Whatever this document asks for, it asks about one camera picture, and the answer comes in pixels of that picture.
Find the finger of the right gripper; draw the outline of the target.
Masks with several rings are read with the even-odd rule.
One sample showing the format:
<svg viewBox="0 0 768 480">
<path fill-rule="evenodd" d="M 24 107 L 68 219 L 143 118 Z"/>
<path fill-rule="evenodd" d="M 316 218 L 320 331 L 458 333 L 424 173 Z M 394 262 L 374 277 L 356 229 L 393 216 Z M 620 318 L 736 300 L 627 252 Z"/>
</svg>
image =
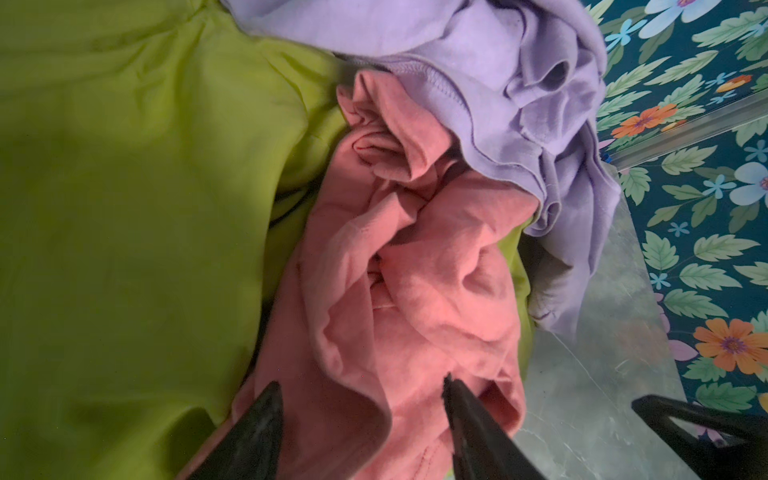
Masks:
<svg viewBox="0 0 768 480">
<path fill-rule="evenodd" d="M 646 395 L 632 410 L 700 479 L 767 478 L 767 419 Z"/>
</svg>

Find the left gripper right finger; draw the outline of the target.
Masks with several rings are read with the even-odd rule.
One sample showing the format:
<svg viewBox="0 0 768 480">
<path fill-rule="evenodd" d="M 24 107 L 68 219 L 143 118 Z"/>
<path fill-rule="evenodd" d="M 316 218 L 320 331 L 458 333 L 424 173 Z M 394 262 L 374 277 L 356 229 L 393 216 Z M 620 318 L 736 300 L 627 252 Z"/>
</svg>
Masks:
<svg viewBox="0 0 768 480">
<path fill-rule="evenodd" d="M 455 479 L 545 479 L 463 381 L 448 374 L 442 399 L 453 441 Z"/>
</svg>

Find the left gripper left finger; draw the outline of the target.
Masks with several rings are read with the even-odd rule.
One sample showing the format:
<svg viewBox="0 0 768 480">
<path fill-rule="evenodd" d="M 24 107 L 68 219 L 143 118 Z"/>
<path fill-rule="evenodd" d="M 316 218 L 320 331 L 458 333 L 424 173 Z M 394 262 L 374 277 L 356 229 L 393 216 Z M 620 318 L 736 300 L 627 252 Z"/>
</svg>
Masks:
<svg viewBox="0 0 768 480">
<path fill-rule="evenodd" d="M 278 382 L 271 382 L 188 479 L 275 479 L 283 416 L 281 387 Z"/>
</svg>

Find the pink cloth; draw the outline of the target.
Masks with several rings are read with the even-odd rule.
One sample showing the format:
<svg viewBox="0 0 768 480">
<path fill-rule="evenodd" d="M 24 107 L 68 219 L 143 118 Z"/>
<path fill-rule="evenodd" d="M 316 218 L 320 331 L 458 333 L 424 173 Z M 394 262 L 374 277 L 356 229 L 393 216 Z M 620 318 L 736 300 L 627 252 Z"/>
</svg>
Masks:
<svg viewBox="0 0 768 480">
<path fill-rule="evenodd" d="M 450 374 L 509 434 L 525 414 L 524 328 L 510 269 L 539 209 L 462 160 L 452 134 L 386 72 L 337 98 L 349 124 L 283 273 L 256 364 L 213 451 L 271 383 L 280 479 L 441 479 Z"/>
</svg>

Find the lavender purple cloth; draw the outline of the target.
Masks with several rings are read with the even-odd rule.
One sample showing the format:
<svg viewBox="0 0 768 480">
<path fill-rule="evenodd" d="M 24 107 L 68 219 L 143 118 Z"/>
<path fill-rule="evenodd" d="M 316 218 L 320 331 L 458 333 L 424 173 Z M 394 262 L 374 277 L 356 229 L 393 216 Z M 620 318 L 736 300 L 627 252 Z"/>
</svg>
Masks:
<svg viewBox="0 0 768 480">
<path fill-rule="evenodd" d="M 540 203 L 528 311 L 574 338 L 621 190 L 599 157 L 607 53 L 578 1 L 229 1 L 239 28 L 393 73 L 467 164 Z"/>
</svg>

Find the lime green jacket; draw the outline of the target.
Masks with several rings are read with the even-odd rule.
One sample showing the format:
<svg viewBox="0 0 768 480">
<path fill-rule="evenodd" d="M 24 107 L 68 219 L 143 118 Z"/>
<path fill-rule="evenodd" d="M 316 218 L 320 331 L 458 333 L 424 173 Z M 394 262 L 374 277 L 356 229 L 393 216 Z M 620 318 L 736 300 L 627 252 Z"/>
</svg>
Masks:
<svg viewBox="0 0 768 480">
<path fill-rule="evenodd" d="M 185 479 L 350 127 L 216 1 L 1 5 L 1 475 Z"/>
</svg>

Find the aluminium frame right post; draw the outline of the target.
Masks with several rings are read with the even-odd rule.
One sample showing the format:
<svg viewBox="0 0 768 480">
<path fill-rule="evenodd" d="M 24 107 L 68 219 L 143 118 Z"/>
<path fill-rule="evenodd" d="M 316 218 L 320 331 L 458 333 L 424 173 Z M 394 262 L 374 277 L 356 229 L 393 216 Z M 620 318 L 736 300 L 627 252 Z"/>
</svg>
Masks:
<svg viewBox="0 0 768 480">
<path fill-rule="evenodd" d="M 605 153 L 603 160 L 617 170 L 636 167 L 766 116 L 767 91 L 763 90 L 634 146 Z"/>
</svg>

